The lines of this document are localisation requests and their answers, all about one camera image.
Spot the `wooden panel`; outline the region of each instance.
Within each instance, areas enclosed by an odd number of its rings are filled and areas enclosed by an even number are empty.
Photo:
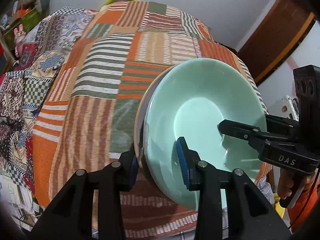
[[[255,82],[261,82],[282,60],[308,29],[314,15],[293,0],[277,0],[262,23],[240,49]]]

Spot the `human hand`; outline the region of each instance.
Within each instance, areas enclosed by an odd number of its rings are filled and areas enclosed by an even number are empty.
[[[303,183],[305,184],[305,187],[303,190],[309,189],[313,182],[316,179],[317,170],[310,175],[305,176],[303,179]],[[289,197],[291,195],[291,188],[293,187],[293,177],[294,173],[292,171],[287,171],[285,169],[280,169],[280,179],[278,183],[278,196],[282,199],[286,199],[286,197]]]

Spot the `pink bunny toy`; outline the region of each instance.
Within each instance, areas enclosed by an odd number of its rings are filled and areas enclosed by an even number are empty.
[[[19,30],[17,28],[15,28],[13,30],[13,33],[14,33],[14,42],[16,43],[16,47],[14,48],[15,54],[16,54],[17,57],[21,57],[23,39],[26,36],[26,33],[23,30],[22,24],[19,25]]]

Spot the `silver screw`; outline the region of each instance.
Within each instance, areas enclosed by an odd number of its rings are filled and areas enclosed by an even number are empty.
[[[200,167],[206,167],[208,164],[207,164],[207,162],[206,161],[199,161],[198,162],[198,165],[200,166]]]
[[[241,176],[241,175],[243,175],[243,170],[235,169],[235,174],[238,175],[238,176]]]
[[[77,176],[82,176],[85,173],[85,170],[79,169],[76,171]]]
[[[111,166],[114,168],[119,168],[121,166],[121,163],[120,162],[113,162],[113,163],[111,163]]]

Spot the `person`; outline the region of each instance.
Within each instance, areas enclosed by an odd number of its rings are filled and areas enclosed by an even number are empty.
[[[309,213],[311,212],[312,208],[315,206],[318,200],[317,185],[319,181],[317,181],[313,191],[310,192],[312,189],[312,184],[315,181],[315,179],[319,180],[318,178],[316,178],[317,170],[318,169],[316,169],[316,171],[312,175],[306,176],[304,178],[305,187],[303,189],[303,192],[298,198],[295,206],[291,209],[288,209],[292,232],[297,230],[302,225],[302,223],[304,222],[306,217],[309,215]],[[280,169],[280,179],[279,179],[278,192],[277,192],[280,198],[285,199],[286,197],[289,197],[291,195],[292,193],[291,187],[293,186],[293,180],[292,180],[293,175],[294,175],[293,172],[287,171],[285,169]],[[301,210],[303,209],[303,206],[308,200],[309,194],[311,194],[311,197],[306,207],[304,208],[302,214],[300,214]]]

